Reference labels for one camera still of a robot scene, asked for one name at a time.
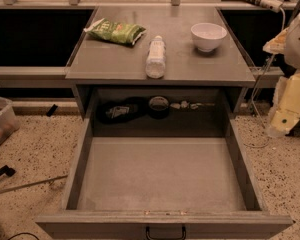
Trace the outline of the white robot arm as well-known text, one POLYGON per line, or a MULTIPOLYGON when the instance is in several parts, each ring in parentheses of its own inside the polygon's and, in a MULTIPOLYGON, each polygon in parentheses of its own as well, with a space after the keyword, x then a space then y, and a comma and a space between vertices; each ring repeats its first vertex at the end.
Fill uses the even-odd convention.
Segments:
POLYGON ((273 107, 268 114, 267 134, 282 137, 300 120, 300 12, 287 28, 263 46, 263 50, 270 54, 282 54, 284 62, 296 69, 289 78, 279 78, 273 107))

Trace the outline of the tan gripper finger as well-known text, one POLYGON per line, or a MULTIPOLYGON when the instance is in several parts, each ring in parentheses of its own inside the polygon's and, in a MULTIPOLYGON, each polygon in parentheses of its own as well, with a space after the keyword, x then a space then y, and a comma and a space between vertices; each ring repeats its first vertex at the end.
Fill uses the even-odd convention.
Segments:
POLYGON ((268 114, 266 132, 270 137, 283 137, 300 120, 300 71, 291 77, 280 77, 268 114))

